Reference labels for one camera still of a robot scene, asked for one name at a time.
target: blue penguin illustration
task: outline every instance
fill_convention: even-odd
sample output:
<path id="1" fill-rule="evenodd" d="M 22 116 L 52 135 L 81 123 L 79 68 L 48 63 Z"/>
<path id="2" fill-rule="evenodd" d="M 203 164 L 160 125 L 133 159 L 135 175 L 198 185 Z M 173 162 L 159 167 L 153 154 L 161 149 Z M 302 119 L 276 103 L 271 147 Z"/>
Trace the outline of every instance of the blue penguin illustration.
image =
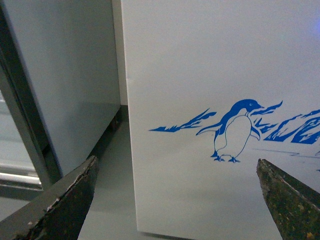
<path id="1" fill-rule="evenodd" d="M 215 132 L 214 153 L 211 157 L 219 162 L 239 162 L 236 158 L 245 148 L 249 136 L 260 140 L 260 131 L 253 126 L 249 113 L 262 108 L 256 100 L 240 100 L 218 123 L 202 128 L 196 135 L 207 131 Z"/>

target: grey floor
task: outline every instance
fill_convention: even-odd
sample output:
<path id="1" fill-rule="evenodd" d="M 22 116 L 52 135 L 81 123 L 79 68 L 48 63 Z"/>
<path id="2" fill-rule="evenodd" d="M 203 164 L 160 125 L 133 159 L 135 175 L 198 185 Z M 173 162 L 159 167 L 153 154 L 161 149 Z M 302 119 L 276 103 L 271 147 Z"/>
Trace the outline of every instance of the grey floor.
<path id="1" fill-rule="evenodd" d="M 181 239 L 137 231 L 129 123 L 123 122 L 111 139 L 104 138 L 96 149 L 100 170 L 94 198 L 78 239 Z M 0 220 L 27 203 L 0 197 Z"/>

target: blue graphic print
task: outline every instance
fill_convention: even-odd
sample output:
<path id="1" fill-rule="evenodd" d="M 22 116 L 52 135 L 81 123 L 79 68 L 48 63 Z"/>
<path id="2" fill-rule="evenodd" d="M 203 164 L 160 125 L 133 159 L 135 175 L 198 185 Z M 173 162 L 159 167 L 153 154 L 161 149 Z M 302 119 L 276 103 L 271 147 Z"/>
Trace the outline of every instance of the blue graphic print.
<path id="1" fill-rule="evenodd" d="M 264 141 L 314 144 L 320 137 L 320 109 L 308 114 L 298 114 L 280 123 L 263 122 L 263 115 L 272 114 L 282 104 L 281 101 L 265 108 L 254 99 L 240 100 L 219 122 L 201 128 L 196 136 L 209 131 L 214 132 L 214 153 L 211 157 L 215 161 L 233 163 L 239 162 L 237 157 L 244 150 L 250 136 L 260 140 L 264 135 Z M 209 108 L 180 126 L 161 126 L 150 131 L 174 133 L 182 129 L 202 127 L 200 124 L 203 120 L 217 113 L 208 110 Z"/>
<path id="2" fill-rule="evenodd" d="M 193 128 L 199 128 L 201 126 L 199 126 L 199 124 L 201 123 L 201 120 L 203 119 L 208 119 L 211 116 L 216 115 L 216 111 L 213 112 L 208 112 L 207 114 L 205 114 L 207 111 L 209 110 L 209 108 L 207 110 L 205 110 L 203 113 L 199 114 L 198 116 L 192 118 L 190 121 L 182 124 L 181 126 L 172 126 L 167 128 L 166 126 L 160 126 L 158 128 L 155 129 L 151 129 L 149 131 L 158 131 L 158 132 L 171 132 L 174 133 L 176 131 L 179 131 L 181 129 L 193 129 Z"/>

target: penguin foot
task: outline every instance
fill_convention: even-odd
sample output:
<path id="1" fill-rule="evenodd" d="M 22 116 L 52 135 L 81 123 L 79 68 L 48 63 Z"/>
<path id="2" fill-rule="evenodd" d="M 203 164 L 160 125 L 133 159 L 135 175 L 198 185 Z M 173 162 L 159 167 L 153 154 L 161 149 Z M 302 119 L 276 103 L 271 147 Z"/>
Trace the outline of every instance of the penguin foot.
<path id="1" fill-rule="evenodd" d="M 213 159 L 213 161 L 224 162 L 225 160 L 223 160 L 223 159 L 222 159 L 222 158 L 220 158 L 220 157 L 217 157 L 216 159 Z"/>
<path id="2" fill-rule="evenodd" d="M 235 157 L 232 157 L 228 162 L 232 162 L 232 163 L 240 163 L 239 160 L 237 160 Z"/>
<path id="3" fill-rule="evenodd" d="M 225 161 L 221 157 L 218 156 L 217 152 L 214 152 L 214 154 L 211 157 L 214 158 L 213 161 L 219 161 L 219 162 Z"/>

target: white panel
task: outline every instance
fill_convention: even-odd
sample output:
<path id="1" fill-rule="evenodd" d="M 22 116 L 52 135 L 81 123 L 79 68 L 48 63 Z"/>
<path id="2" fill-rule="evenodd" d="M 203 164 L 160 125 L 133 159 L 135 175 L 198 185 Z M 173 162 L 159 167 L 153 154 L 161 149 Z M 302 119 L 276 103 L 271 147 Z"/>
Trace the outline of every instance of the white panel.
<path id="1" fill-rule="evenodd" d="M 120 107 L 111 1 L 5 0 L 63 174 L 82 163 Z"/>
<path id="2" fill-rule="evenodd" d="M 139 231 L 281 239 L 259 158 L 320 192 L 319 6 L 122 1 Z"/>
<path id="3" fill-rule="evenodd" d="M 112 12 L 113 12 L 113 21 L 114 21 L 116 58 L 117 58 L 118 75 L 119 75 L 120 100 L 121 100 L 121 105 L 128 105 L 121 0 L 112 0 Z"/>

